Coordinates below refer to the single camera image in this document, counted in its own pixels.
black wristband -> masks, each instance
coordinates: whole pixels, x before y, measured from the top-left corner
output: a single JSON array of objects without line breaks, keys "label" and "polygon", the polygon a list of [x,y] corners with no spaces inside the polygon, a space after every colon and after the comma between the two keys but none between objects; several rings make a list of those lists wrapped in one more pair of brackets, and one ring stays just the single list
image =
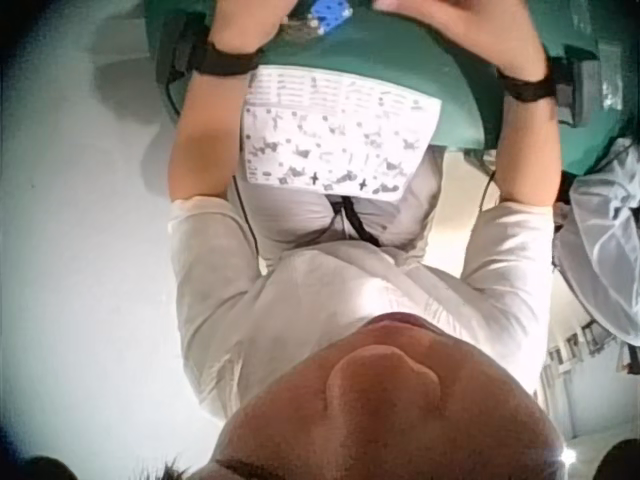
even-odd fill
[{"label": "black wristband", "polygon": [[498,77],[507,94],[519,102],[534,103],[544,98],[556,97],[556,82],[549,61],[547,61],[547,75],[539,82],[528,82],[509,77],[500,70],[498,70]]},{"label": "black wristband", "polygon": [[258,68],[261,54],[262,50],[250,54],[232,54],[218,50],[212,43],[199,44],[192,53],[191,67],[202,75],[246,75]]}]

sticker sheet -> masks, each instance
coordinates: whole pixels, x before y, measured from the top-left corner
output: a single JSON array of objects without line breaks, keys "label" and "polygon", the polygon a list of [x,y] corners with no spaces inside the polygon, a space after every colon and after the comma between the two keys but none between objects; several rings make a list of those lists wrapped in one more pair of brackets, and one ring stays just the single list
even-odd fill
[{"label": "sticker sheet", "polygon": [[400,199],[433,137],[441,102],[355,75],[263,66],[243,116],[249,182]]}]

green surface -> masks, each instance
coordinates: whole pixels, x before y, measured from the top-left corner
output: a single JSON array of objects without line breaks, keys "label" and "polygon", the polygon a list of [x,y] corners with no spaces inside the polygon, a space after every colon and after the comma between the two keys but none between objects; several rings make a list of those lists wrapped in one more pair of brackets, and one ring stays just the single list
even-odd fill
[{"label": "green surface", "polygon": [[[622,123],[635,116],[638,95],[638,48],[632,0],[592,0],[592,32],[576,27],[575,5],[587,0],[532,0],[534,20],[552,56],[567,46],[597,53],[606,40],[623,51],[625,110],[599,111],[586,128],[563,126],[565,169],[582,174],[599,157]],[[283,39],[267,49],[265,64],[322,68],[363,75],[437,97],[443,101],[433,143],[450,148],[494,148],[502,122],[502,90],[493,69],[483,61],[415,22],[368,8],[369,0],[353,1],[348,24],[303,46]],[[146,0],[147,31],[152,52],[163,19],[173,10],[207,13],[211,0]],[[184,85],[176,89],[183,94]]]}]

blue object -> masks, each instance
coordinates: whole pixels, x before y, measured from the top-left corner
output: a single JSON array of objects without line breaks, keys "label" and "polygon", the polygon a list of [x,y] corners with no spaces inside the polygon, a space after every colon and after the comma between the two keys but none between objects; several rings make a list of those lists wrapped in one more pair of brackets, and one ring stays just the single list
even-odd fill
[{"label": "blue object", "polygon": [[318,34],[326,35],[346,22],[353,10],[346,0],[318,0],[311,7],[310,22],[317,22]]}]

